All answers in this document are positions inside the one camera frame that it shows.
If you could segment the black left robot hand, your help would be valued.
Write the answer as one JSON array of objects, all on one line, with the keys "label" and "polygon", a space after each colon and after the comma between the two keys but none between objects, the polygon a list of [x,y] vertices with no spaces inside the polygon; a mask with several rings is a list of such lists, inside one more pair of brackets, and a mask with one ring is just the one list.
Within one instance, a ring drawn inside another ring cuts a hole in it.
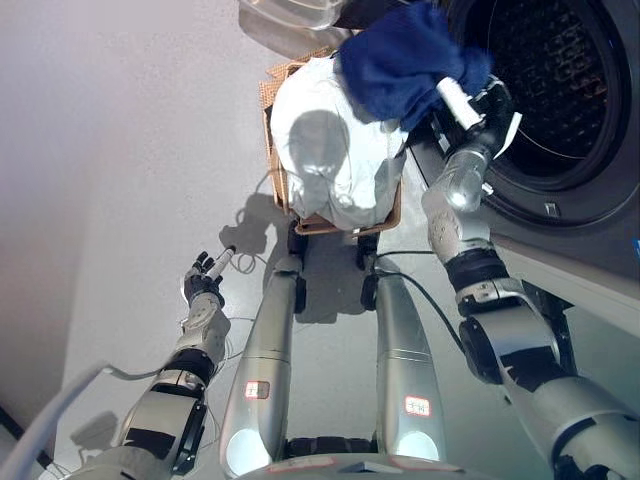
[{"label": "black left robot hand", "polygon": [[196,257],[183,280],[183,296],[189,306],[204,294],[212,294],[221,308],[225,306],[224,297],[220,293],[222,274],[236,252],[236,246],[230,245],[217,257],[211,256],[207,251],[202,251]]}]

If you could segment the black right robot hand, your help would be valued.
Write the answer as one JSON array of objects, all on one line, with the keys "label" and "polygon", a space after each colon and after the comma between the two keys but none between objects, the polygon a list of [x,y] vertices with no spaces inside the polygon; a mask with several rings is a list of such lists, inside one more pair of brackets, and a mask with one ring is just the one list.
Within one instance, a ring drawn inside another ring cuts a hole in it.
[{"label": "black right robot hand", "polygon": [[481,154],[487,163],[499,157],[513,142],[522,114],[515,110],[505,83],[490,74],[486,85],[474,96],[460,83],[444,77],[436,91],[458,128],[465,145]]}]

